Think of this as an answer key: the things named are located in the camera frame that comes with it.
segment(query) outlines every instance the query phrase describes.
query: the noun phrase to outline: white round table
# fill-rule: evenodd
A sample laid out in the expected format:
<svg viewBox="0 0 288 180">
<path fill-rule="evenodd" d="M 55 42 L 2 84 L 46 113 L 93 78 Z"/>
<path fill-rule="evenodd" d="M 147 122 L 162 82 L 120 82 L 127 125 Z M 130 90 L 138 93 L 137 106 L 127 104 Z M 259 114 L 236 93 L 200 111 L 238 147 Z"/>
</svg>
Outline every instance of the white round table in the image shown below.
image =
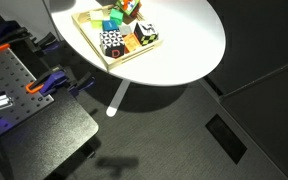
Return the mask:
<svg viewBox="0 0 288 180">
<path fill-rule="evenodd" d="M 101 5 L 95 0 L 50 0 L 52 20 L 67 43 L 86 61 L 123 79 L 107 110 L 109 116 L 116 113 L 130 82 L 152 86 L 190 83 L 210 73 L 224 54 L 224 29 L 206 0 L 141 2 L 140 12 L 156 25 L 163 44 L 107 72 L 71 17 Z"/>
</svg>

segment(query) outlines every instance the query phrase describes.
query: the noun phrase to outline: colorful cube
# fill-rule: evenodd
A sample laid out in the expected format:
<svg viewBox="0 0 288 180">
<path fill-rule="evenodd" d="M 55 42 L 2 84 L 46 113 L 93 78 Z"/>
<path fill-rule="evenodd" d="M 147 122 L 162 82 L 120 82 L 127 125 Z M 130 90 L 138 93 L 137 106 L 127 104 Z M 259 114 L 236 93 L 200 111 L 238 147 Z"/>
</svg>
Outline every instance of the colorful cube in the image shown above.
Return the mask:
<svg viewBox="0 0 288 180">
<path fill-rule="evenodd" d="M 143 46 L 158 39 L 158 32 L 155 26 L 144 21 L 136 23 L 134 34 Z"/>
<path fill-rule="evenodd" d="M 100 33 L 101 48 L 106 56 L 118 58 L 124 55 L 125 43 L 121 33 L 117 30 Z"/>
<path fill-rule="evenodd" d="M 90 11 L 89 12 L 92 28 L 102 28 L 104 20 L 103 11 Z"/>
<path fill-rule="evenodd" d="M 110 19 L 114 20 L 117 25 L 121 25 L 123 22 L 123 13 L 117 9 L 112 9 L 110 14 Z"/>
<path fill-rule="evenodd" d="M 133 11 L 131 12 L 131 14 L 129 16 L 131 16 L 132 18 L 136 18 L 137 13 L 140 11 L 140 7 L 142 6 L 141 2 L 139 2 L 135 8 L 133 9 Z"/>
<path fill-rule="evenodd" d="M 137 37 L 133 33 L 125 36 L 123 39 L 125 42 L 125 48 L 127 52 L 132 52 L 136 48 L 141 47 L 140 42 L 138 41 Z"/>
<path fill-rule="evenodd" d="M 118 30 L 118 26 L 114 20 L 103 21 L 103 31 Z"/>
<path fill-rule="evenodd" d="M 132 33 L 132 28 L 129 25 L 121 25 L 118 27 L 118 29 L 123 37 Z"/>
<path fill-rule="evenodd" d="M 127 14 L 128 16 L 130 16 L 136 8 L 139 9 L 140 7 L 139 4 L 140 4 L 140 0 L 118 0 L 116 2 L 116 5 L 120 7 L 121 10 L 123 10 L 125 14 Z"/>
</svg>

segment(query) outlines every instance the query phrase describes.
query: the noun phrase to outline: metal plate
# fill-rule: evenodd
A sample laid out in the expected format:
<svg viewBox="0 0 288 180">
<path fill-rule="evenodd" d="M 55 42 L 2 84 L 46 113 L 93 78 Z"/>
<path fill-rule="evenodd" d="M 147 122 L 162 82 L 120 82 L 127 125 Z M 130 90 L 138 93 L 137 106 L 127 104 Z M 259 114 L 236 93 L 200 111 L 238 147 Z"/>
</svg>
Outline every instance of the metal plate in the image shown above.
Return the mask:
<svg viewBox="0 0 288 180">
<path fill-rule="evenodd" d="M 25 86 L 34 80 L 10 49 L 0 52 L 0 92 L 5 91 L 15 102 L 14 106 L 0 110 L 0 135 L 54 101 L 51 96 L 26 92 Z"/>
</svg>

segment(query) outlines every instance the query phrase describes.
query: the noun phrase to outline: table top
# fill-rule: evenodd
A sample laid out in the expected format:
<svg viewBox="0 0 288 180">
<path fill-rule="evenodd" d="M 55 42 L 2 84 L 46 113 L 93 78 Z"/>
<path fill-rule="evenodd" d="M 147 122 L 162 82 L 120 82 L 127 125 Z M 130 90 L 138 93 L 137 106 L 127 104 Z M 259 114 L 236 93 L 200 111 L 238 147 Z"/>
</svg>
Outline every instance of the table top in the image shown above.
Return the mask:
<svg viewBox="0 0 288 180">
<path fill-rule="evenodd" d="M 25 65 L 41 64 L 24 42 L 11 48 Z M 35 67 L 34 75 L 41 70 Z M 97 123 L 66 89 L 52 97 L 53 103 L 0 136 L 0 179 L 44 179 L 98 131 Z"/>
<path fill-rule="evenodd" d="M 163 44 L 108 73 L 139 84 L 172 86 L 200 79 L 219 64 L 225 32 L 206 0 L 142 0 L 142 4 L 140 12 L 156 25 Z M 63 38 L 85 60 L 107 71 L 71 18 L 74 13 L 99 7 L 94 0 L 50 1 L 52 19 Z"/>
</svg>

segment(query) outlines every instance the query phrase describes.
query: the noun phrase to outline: clamp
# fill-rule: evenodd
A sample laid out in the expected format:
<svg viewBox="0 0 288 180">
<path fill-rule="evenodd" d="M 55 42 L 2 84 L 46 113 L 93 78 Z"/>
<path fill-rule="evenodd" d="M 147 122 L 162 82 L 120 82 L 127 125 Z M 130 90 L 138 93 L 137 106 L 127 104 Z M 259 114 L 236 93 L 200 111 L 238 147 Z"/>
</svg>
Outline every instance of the clamp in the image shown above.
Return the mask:
<svg viewBox="0 0 288 180">
<path fill-rule="evenodd" d="M 45 97 L 54 93 L 58 87 L 66 85 L 68 91 L 76 97 L 79 92 L 91 87 L 95 82 L 90 72 L 86 73 L 83 78 L 77 81 L 73 77 L 68 77 L 68 70 L 68 67 L 55 66 L 42 74 L 36 81 L 27 84 L 25 89 L 30 94 L 40 92 Z"/>
<path fill-rule="evenodd" d="M 63 71 L 62 66 L 58 65 L 53 67 L 52 69 L 48 70 L 47 72 L 43 73 L 39 78 L 36 79 L 36 81 L 31 82 L 25 86 L 25 89 L 28 93 L 30 94 L 35 94 L 38 91 L 40 91 L 43 86 L 44 82 L 48 80 L 48 78 L 53 74 L 58 71 Z"/>
<path fill-rule="evenodd" d="M 15 29 L 4 36 L 0 37 L 0 51 L 10 47 L 11 43 L 23 41 L 32 36 L 25 27 Z"/>
<path fill-rule="evenodd" d="M 36 38 L 31 40 L 30 37 L 32 34 L 25 27 L 20 27 L 16 21 L 5 21 L 0 25 L 0 51 L 9 48 L 11 43 L 25 41 L 33 53 L 43 57 L 60 47 L 60 43 L 52 33 L 48 33 L 37 43 Z"/>
</svg>

